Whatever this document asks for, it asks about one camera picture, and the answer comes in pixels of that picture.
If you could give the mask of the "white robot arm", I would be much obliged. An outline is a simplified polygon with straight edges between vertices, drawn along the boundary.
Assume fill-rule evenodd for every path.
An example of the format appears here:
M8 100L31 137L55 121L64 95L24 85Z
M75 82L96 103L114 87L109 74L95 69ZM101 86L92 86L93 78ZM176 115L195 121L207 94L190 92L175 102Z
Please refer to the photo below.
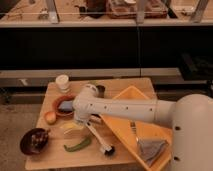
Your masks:
M191 94L178 101L104 99L86 84L73 101L74 118L91 114L155 123L172 128L171 171L213 171L213 98Z

